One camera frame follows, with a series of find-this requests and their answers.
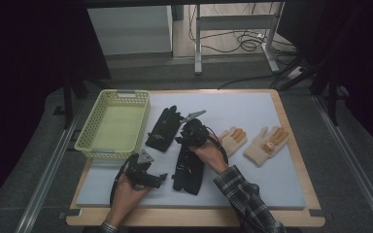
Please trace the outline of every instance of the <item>human hand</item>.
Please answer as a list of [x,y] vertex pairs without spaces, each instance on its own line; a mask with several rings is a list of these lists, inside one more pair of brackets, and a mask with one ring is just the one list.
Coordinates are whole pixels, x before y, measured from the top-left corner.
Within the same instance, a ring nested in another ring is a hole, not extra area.
[[268,127],[262,127],[259,134],[253,139],[250,146],[244,151],[250,160],[258,167],[273,157],[288,142],[289,133],[283,127],[274,126],[265,137]]
[[229,130],[223,131],[220,138],[222,139],[222,147],[228,156],[248,142],[247,133],[242,128],[231,127]]
[[[215,140],[217,137],[213,134],[210,137]],[[222,173],[228,168],[228,164],[225,162],[220,149],[217,146],[207,140],[207,142],[201,147],[188,147],[190,151],[194,152],[204,163],[208,164],[217,174]]]
[[152,187],[144,186],[143,189],[135,190],[129,178],[122,173],[117,183],[111,210],[105,220],[114,227],[119,227],[126,215],[138,206],[151,189]]

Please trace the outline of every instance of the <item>metal stand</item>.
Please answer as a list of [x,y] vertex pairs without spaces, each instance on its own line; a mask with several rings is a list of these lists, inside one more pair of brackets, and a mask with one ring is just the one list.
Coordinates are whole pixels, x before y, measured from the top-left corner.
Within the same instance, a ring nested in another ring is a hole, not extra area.
[[74,110],[72,106],[72,91],[75,93],[78,99],[85,99],[89,94],[89,91],[84,84],[84,80],[89,81],[102,89],[113,89],[111,86],[108,86],[99,80],[93,79],[90,75],[87,75],[82,71],[76,72],[73,75],[66,74],[63,83],[63,98],[65,104],[64,129],[69,128],[74,118]]
[[271,44],[283,6],[284,3],[280,2],[274,15],[202,17],[200,5],[196,5],[195,74],[202,74],[201,31],[240,29],[270,29],[266,42],[261,46],[271,71],[273,73],[279,72],[277,62],[271,51]]

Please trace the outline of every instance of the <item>white surface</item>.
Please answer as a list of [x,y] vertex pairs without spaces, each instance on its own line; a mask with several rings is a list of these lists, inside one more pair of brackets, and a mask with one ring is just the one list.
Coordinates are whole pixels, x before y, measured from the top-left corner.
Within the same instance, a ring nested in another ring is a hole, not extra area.
[[172,50],[170,6],[87,11],[104,55]]
[[[217,135],[231,126],[243,128],[247,132],[248,142],[229,157],[229,164],[237,165],[249,182],[259,185],[261,198],[269,208],[305,207],[302,188],[288,146],[284,146],[260,168],[243,154],[262,126],[266,125],[270,129],[274,125],[281,125],[269,93],[151,94],[151,112],[146,132],[153,130],[163,109],[173,105],[177,106],[177,112],[183,117],[206,110],[207,113],[198,118]],[[205,166],[203,183],[197,196],[173,190],[171,176],[175,173],[180,148],[175,141],[167,152],[144,147],[155,159],[148,173],[155,176],[168,173],[168,178],[160,188],[153,189],[141,205],[186,208],[229,206],[213,182],[216,173],[208,166]],[[94,159],[77,204],[109,205],[111,186],[118,170],[119,163],[116,160]]]

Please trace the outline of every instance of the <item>sleeve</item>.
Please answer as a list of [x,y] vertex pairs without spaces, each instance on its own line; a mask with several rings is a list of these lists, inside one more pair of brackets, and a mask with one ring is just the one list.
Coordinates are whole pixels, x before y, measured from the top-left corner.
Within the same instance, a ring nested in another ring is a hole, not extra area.
[[235,165],[217,176],[214,183],[239,216],[243,232],[286,232],[261,200],[259,186],[249,183]]
[[99,228],[98,233],[119,233],[119,230],[110,223],[104,221]]

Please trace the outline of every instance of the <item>metal leg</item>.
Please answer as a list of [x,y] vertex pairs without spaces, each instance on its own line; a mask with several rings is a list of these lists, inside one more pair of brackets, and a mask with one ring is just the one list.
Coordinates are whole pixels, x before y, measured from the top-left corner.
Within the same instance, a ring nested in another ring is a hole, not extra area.
[[201,7],[196,5],[195,75],[202,74]]
[[268,38],[266,42],[261,45],[265,57],[271,67],[272,73],[278,73],[280,69],[278,68],[277,62],[275,61],[274,55],[272,54],[271,44],[274,39],[275,31],[277,30],[278,21],[281,17],[281,10],[283,9],[284,3],[280,2],[277,10],[275,11],[274,17],[272,19],[271,28],[269,29]]

